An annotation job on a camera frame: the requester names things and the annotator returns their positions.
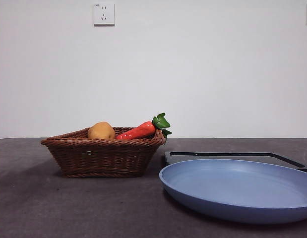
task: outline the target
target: electrical socket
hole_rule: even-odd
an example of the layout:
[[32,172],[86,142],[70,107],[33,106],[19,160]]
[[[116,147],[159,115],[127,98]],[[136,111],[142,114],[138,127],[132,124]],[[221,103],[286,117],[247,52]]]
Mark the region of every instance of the electrical socket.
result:
[[112,2],[96,3],[93,6],[94,25],[115,24],[115,4]]

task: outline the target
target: gray countertop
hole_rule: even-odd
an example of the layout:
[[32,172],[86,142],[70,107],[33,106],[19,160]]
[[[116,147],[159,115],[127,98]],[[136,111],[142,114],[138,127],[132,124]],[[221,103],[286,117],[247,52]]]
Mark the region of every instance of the gray countertop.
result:
[[247,225],[173,200],[166,151],[271,152],[307,166],[307,139],[169,138],[140,178],[64,178],[41,138],[0,139],[0,238],[307,238],[307,220]]

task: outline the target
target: blue plate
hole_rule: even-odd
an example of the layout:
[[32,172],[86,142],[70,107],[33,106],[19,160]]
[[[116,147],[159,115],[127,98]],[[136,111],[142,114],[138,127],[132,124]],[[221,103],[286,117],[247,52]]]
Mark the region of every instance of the blue plate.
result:
[[230,159],[178,162],[160,171],[179,203],[220,219],[278,224],[307,218],[307,173],[278,165]]

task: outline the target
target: brown wicker basket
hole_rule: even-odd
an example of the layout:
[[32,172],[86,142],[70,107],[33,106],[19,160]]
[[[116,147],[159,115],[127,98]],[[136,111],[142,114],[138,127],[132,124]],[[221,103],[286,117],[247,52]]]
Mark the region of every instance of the brown wicker basket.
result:
[[[140,177],[153,154],[165,143],[161,130],[148,138],[134,140],[88,139],[88,128],[41,141],[69,178]],[[116,135],[133,127],[114,127]]]

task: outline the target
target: carrot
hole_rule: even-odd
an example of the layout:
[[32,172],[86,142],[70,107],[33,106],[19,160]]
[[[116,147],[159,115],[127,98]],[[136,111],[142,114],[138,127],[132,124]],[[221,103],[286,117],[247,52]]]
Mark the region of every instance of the carrot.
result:
[[132,139],[144,138],[154,134],[156,129],[162,130],[163,136],[167,138],[167,136],[172,134],[172,132],[165,130],[165,128],[170,127],[170,124],[167,122],[164,116],[165,113],[158,114],[156,117],[153,118],[152,122],[151,121],[144,122],[140,126],[116,136],[116,139],[132,140]]

